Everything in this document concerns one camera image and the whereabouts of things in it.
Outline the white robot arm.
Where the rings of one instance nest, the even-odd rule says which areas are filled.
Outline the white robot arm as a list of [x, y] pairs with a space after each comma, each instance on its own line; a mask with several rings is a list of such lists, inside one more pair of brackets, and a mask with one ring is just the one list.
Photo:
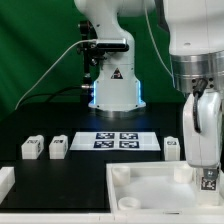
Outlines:
[[224, 0], [74, 0], [92, 23], [103, 54], [89, 107], [106, 114], [143, 107], [134, 75], [134, 39], [117, 21], [159, 5], [170, 33], [175, 87], [183, 110], [185, 156], [192, 167], [216, 168], [221, 155], [224, 97]]

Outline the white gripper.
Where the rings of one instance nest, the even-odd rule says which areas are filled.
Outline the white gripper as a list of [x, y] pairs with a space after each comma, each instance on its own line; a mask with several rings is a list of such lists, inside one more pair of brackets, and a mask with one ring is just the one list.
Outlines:
[[220, 163], [222, 150], [221, 96], [218, 92], [205, 91], [198, 101], [199, 127], [193, 122], [194, 97], [189, 95], [183, 109], [183, 135], [185, 157], [191, 167], [213, 168]]

